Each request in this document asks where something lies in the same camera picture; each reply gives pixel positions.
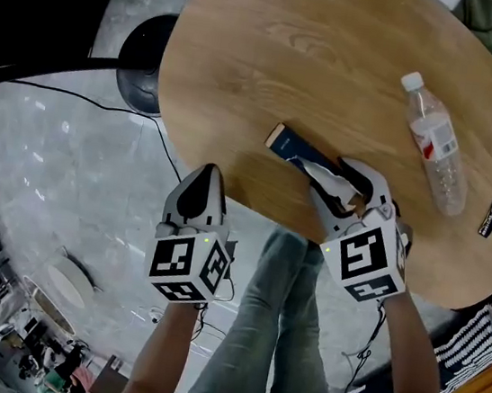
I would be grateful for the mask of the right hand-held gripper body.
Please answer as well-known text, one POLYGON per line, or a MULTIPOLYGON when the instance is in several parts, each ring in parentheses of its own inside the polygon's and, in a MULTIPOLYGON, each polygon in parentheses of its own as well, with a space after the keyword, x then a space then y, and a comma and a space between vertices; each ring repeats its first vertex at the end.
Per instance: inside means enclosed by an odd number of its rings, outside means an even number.
POLYGON ((371 208, 321 245, 333 282, 358 302, 384 300, 406 290, 412 229, 394 203, 371 208))

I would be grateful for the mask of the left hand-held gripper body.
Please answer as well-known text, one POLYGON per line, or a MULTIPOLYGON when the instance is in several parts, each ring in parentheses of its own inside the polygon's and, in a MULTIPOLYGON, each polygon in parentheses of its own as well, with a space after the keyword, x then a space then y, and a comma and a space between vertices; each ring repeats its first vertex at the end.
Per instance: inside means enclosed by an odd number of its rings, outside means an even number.
POLYGON ((147 278, 167 301, 210 303, 231 258, 216 232, 152 239, 147 278))

